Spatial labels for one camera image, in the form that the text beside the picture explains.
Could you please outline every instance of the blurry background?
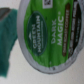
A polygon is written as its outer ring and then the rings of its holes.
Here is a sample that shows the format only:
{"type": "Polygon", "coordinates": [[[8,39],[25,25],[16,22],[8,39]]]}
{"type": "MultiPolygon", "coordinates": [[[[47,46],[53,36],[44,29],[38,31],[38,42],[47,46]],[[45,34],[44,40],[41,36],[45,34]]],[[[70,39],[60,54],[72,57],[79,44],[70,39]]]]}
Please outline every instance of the blurry background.
{"type": "MultiPolygon", "coordinates": [[[[18,9],[20,0],[0,0],[0,7],[18,9]]],[[[67,70],[47,75],[33,69],[24,58],[18,40],[10,55],[7,78],[0,77],[0,84],[84,84],[84,49],[76,62],[67,70]]]]}

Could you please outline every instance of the white surface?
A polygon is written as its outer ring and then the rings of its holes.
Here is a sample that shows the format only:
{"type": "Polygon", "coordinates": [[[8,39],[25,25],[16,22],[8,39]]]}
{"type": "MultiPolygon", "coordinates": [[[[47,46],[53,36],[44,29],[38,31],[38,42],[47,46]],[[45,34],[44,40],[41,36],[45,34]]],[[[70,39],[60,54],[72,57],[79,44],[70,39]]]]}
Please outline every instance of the white surface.
{"type": "MultiPolygon", "coordinates": [[[[0,0],[0,7],[19,8],[20,0],[0,0]]],[[[25,60],[18,41],[11,52],[8,77],[0,84],[84,84],[84,49],[77,61],[67,70],[47,75],[33,69],[25,60]]]]}

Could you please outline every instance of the green label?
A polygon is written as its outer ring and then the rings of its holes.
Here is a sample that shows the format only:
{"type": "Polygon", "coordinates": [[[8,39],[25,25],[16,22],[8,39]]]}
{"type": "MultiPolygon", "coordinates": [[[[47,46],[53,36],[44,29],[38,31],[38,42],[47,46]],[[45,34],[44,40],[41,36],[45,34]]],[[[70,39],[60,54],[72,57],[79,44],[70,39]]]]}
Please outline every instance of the green label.
{"type": "Polygon", "coordinates": [[[24,39],[38,64],[58,66],[70,57],[77,5],[76,0],[30,0],[24,18],[24,39]]]}
{"type": "Polygon", "coordinates": [[[47,27],[39,12],[34,12],[28,21],[27,40],[30,49],[36,56],[44,52],[47,44],[47,27]]]}

